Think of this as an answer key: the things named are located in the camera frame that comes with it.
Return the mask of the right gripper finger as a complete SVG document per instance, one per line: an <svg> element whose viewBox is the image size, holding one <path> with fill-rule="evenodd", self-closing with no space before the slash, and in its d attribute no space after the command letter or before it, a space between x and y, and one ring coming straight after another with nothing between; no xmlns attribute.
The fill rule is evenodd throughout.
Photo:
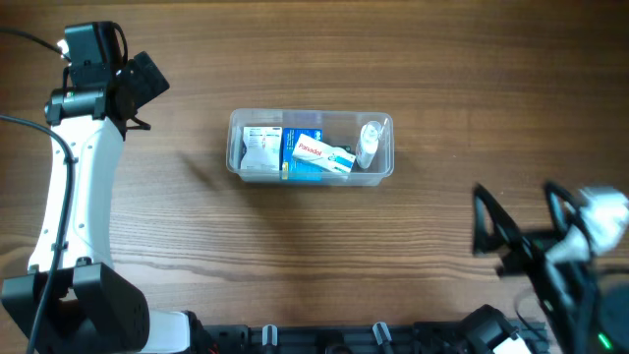
<svg viewBox="0 0 629 354"><path fill-rule="evenodd" d="M552 222L552 228L548 234L566 236L572 227L576 227L584 236L587 236L588 231L581 213L584 203L552 181L543 184L543 191Z"/></svg>
<svg viewBox="0 0 629 354"><path fill-rule="evenodd" d="M474 255L496 252L503 246L514 247L522 242L522 233L512 217L481 184L473 190Z"/></svg>

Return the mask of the white dropper bottle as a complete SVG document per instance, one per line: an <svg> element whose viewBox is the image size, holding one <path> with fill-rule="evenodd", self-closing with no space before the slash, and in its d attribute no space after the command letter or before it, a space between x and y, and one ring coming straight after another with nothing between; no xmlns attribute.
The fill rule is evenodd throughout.
<svg viewBox="0 0 629 354"><path fill-rule="evenodd" d="M361 169L371 166L381 133L382 125L377 121L370 121L362 127L356 146L356 162Z"/></svg>

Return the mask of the clear plastic container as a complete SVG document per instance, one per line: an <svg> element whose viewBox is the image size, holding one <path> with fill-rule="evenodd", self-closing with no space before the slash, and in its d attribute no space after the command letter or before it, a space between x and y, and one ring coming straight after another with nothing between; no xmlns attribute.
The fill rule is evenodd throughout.
<svg viewBox="0 0 629 354"><path fill-rule="evenodd" d="M321 168L319 182L293 182L282 179L282 172L244 170L241 160L245 153L243 131L245 127L281 127L298 129L321 129L323 143L338 148L350 146L356 156L356 146L362 127L370 121L382 125L377 152L371 166L361 169L354 162L350 173L333 173ZM250 183L289 183L331 186L376 186L394 170L394 133L392 118L379 112L345 112L320 110L249 109L235 110L230 118L227 139L226 165L229 171L238 174Z"/></svg>

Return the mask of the white medicine box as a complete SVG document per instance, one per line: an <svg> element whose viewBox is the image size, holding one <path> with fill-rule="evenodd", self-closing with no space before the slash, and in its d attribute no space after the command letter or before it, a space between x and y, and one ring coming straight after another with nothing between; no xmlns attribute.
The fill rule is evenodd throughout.
<svg viewBox="0 0 629 354"><path fill-rule="evenodd" d="M241 160L244 170L278 171L282 141L281 127L245 127Z"/></svg>

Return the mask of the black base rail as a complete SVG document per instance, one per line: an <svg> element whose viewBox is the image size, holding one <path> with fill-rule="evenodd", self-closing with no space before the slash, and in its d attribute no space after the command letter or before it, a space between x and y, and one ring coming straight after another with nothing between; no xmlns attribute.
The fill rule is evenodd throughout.
<svg viewBox="0 0 629 354"><path fill-rule="evenodd" d="M489 335L464 334L456 323L415 323L362 326L262 327L207 325L217 342L215 353L316 354L316 353L547 353L544 325L535 323L533 334L512 321Z"/></svg>

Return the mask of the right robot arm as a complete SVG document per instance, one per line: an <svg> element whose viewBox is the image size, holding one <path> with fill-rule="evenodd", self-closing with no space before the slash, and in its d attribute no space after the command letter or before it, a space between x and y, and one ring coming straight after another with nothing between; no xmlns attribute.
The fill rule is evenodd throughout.
<svg viewBox="0 0 629 354"><path fill-rule="evenodd" d="M627 352L628 286L600 288L604 277L625 270L596 266L628 230L627 197L608 186L585 187L573 196L551 181L543 191L552 225L525 231L487 188L476 185L473 254L497 253L498 276L530 280L563 352Z"/></svg>

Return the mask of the blue medicine box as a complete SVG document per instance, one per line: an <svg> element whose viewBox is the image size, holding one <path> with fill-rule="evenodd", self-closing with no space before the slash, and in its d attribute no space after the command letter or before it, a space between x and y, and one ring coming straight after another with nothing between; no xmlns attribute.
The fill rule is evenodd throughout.
<svg viewBox="0 0 629 354"><path fill-rule="evenodd" d="M293 151L297 140L306 135L317 141L322 139L321 129L284 128L282 132L282 152L280 170L282 179L293 182L319 182L321 180L321 168L313 164L295 159Z"/></svg>

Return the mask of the white Panadol box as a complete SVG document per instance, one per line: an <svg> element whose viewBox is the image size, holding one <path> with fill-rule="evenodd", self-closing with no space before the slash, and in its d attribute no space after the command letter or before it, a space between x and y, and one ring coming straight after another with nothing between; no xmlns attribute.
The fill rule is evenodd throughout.
<svg viewBox="0 0 629 354"><path fill-rule="evenodd" d="M304 134L295 143L293 157L333 173L350 173L356 160L344 148L329 146Z"/></svg>

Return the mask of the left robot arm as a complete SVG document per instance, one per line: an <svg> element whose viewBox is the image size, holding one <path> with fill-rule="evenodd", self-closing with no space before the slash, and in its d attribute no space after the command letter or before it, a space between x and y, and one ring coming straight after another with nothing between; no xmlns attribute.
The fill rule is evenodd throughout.
<svg viewBox="0 0 629 354"><path fill-rule="evenodd" d="M39 239L25 275L8 278L1 302L38 353L190 353L187 312L149 308L114 269L112 188L125 137L140 107L169 88L147 53L101 70L103 82L54 90L43 132L53 159Z"/></svg>

